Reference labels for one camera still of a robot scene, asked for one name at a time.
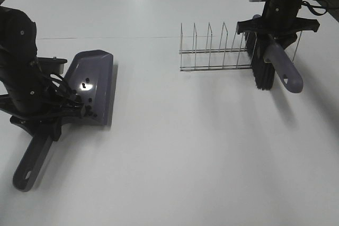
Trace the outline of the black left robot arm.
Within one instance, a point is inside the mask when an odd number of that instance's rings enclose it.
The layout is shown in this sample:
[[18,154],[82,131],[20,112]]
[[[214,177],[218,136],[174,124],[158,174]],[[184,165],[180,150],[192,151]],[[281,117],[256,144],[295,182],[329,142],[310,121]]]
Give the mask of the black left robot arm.
[[1,111],[34,135],[39,127],[53,141],[65,117],[80,117],[84,107],[58,70],[65,59],[37,56],[37,26],[23,11],[1,7]]

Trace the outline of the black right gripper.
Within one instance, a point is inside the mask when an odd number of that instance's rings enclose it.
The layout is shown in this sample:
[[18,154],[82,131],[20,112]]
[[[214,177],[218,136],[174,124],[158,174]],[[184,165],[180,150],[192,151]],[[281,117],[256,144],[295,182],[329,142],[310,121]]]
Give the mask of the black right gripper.
[[285,50],[297,40],[299,31],[317,32],[320,24],[317,19],[298,17],[303,0],[249,0],[263,2],[263,12],[259,16],[238,21],[236,33],[257,33],[255,41],[256,57],[262,57],[269,45],[269,34],[277,35],[278,44]]

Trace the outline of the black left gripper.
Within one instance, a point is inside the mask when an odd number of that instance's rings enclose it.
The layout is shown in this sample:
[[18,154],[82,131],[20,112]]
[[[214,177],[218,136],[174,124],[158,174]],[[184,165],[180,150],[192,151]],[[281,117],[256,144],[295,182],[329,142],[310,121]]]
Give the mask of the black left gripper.
[[11,115],[10,123],[30,136],[37,131],[37,123],[51,123],[49,136],[58,141],[62,120],[82,118],[83,104],[75,101],[75,90],[62,77],[44,77],[41,80],[1,78],[7,91],[1,95],[1,111]]

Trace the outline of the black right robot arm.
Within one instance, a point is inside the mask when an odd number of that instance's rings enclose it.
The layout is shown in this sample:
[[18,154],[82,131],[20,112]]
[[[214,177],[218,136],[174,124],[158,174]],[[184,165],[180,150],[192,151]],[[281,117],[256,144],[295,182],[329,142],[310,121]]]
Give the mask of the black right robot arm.
[[297,33],[308,30],[317,32],[320,24],[316,19],[297,17],[302,0],[249,0],[264,2],[260,17],[239,21],[236,33],[255,33],[261,42],[271,36],[284,49],[297,40]]

